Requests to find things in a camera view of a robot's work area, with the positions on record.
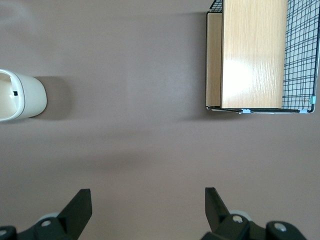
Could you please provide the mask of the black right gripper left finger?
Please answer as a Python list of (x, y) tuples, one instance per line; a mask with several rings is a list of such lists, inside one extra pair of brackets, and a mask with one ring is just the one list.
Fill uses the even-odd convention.
[(30, 228), (18, 232), (13, 225), (0, 227), (2, 240), (77, 240), (92, 216), (90, 189), (81, 189), (59, 213), (42, 216)]

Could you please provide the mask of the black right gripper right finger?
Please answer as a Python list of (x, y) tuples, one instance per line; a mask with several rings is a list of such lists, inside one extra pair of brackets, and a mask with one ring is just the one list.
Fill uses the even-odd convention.
[(205, 188), (205, 215), (211, 231), (203, 240), (305, 240), (294, 225), (269, 221), (261, 227), (241, 213), (230, 213), (214, 187)]

